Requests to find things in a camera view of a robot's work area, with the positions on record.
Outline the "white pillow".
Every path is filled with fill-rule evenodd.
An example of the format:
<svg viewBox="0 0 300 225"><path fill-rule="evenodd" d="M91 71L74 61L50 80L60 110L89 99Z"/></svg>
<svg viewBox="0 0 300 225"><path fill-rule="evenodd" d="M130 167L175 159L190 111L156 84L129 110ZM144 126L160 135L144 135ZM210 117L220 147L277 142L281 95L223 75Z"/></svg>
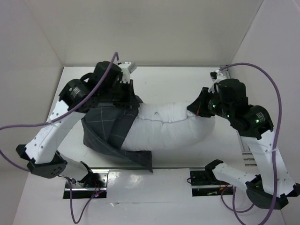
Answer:
<svg viewBox="0 0 300 225"><path fill-rule="evenodd" d="M215 118L197 116L188 102L162 105L141 103L121 146L127 151L176 150L204 141L214 130Z"/></svg>

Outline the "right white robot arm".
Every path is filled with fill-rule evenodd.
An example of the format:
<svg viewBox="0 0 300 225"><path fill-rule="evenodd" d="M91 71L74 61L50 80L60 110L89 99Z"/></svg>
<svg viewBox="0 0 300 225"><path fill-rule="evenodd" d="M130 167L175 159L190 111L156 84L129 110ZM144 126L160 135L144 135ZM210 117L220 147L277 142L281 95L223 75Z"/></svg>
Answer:
<svg viewBox="0 0 300 225"><path fill-rule="evenodd" d="M275 148L275 130L268 111L259 105L250 105L246 86L237 79L225 79L213 86L213 91L202 88L198 98L187 110L199 117L220 116L229 121L241 140L249 147L259 174L235 169L216 159L205 166L205 180L218 180L246 192L250 201L260 209L280 210L289 197L300 194L300 185L289 175L281 154Z"/></svg>

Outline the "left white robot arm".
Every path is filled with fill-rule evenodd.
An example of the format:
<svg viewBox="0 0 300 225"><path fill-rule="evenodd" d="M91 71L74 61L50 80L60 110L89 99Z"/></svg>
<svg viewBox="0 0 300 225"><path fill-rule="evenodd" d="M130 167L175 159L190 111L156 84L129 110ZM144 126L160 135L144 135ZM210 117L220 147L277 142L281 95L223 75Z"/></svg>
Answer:
<svg viewBox="0 0 300 225"><path fill-rule="evenodd" d="M87 187L97 175L83 161L74 161L59 153L58 147L85 114L101 104L118 109L139 106L134 99L130 75L136 69L132 62L117 64L97 63L92 73L69 81L59 94L59 99L46 125L28 143L16 148L19 156L28 161L31 174L52 179L64 177Z"/></svg>

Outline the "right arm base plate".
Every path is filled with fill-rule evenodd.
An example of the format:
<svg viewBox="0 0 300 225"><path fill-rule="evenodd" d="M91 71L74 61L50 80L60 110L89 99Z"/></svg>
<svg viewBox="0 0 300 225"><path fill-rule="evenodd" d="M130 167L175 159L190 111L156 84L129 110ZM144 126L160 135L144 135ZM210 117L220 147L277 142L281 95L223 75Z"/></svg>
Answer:
<svg viewBox="0 0 300 225"><path fill-rule="evenodd" d="M191 185L192 196L218 196L232 195L232 185L211 178L205 170L190 170L190 177L187 178L187 183Z"/></svg>

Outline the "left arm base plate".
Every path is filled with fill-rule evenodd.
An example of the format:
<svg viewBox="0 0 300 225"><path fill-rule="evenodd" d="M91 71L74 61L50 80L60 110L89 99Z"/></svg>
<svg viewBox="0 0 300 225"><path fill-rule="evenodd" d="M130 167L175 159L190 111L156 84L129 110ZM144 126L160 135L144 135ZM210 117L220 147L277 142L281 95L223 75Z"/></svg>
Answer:
<svg viewBox="0 0 300 225"><path fill-rule="evenodd" d="M91 169L83 161L69 161L60 178L69 179L64 187L64 199L106 198L108 170Z"/></svg>

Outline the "dark grey checked pillowcase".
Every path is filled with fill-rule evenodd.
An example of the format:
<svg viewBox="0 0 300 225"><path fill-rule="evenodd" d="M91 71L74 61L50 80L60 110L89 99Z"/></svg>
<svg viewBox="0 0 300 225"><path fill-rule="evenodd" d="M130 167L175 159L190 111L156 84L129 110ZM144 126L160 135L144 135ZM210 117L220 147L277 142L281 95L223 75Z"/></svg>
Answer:
<svg viewBox="0 0 300 225"><path fill-rule="evenodd" d="M121 109L111 103L100 103L81 120L83 144L93 151L127 159L153 172L150 151L131 152L121 148L137 115L138 107Z"/></svg>

